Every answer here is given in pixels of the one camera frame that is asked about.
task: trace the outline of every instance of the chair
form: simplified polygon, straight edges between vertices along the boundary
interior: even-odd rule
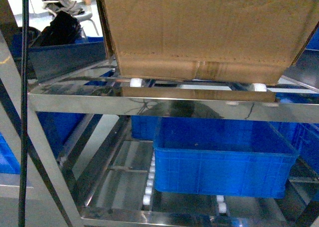
[[[43,3],[49,3],[49,2],[58,2],[58,1],[45,1],[45,0],[42,0]],[[53,14],[54,16],[56,16],[56,13],[53,12],[52,10],[46,8],[46,10]],[[85,11],[83,14],[80,14],[80,15],[74,15],[73,17],[75,17],[76,19],[78,19],[79,23],[83,22],[83,21],[90,21],[93,26],[94,26],[94,29],[96,31],[96,34],[99,35],[99,32],[98,32],[98,29],[95,25],[95,22],[91,19],[93,16],[92,12],[91,11]]]

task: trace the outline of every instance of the cardboard box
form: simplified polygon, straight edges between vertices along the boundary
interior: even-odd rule
[[[277,83],[319,21],[319,0],[104,0],[99,10],[121,75],[167,80]]]

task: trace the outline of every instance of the black bag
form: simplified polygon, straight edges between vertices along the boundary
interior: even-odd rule
[[[80,36],[81,25],[79,21],[70,14],[60,11],[50,26],[47,26],[30,46],[72,44]]]

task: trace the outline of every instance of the black cable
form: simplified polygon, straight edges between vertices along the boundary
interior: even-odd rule
[[[21,65],[21,170],[19,189],[19,227],[25,226],[25,196],[28,154],[27,132],[27,64],[28,64],[29,0],[22,0],[22,65]]]

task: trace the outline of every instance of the blue plastic crate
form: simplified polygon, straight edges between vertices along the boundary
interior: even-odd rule
[[[300,149],[301,157],[319,173],[319,127],[317,124],[299,123],[293,145]]]
[[[296,122],[270,122],[280,134],[282,134],[290,142],[295,137],[295,132],[298,123]]]
[[[20,174],[20,165],[0,133],[0,173]]]
[[[162,118],[154,139],[155,189],[282,198],[298,157],[267,122]]]
[[[158,119],[157,116],[132,116],[132,137],[153,140]]]
[[[319,29],[317,29],[317,31],[313,34],[306,48],[319,50]]]

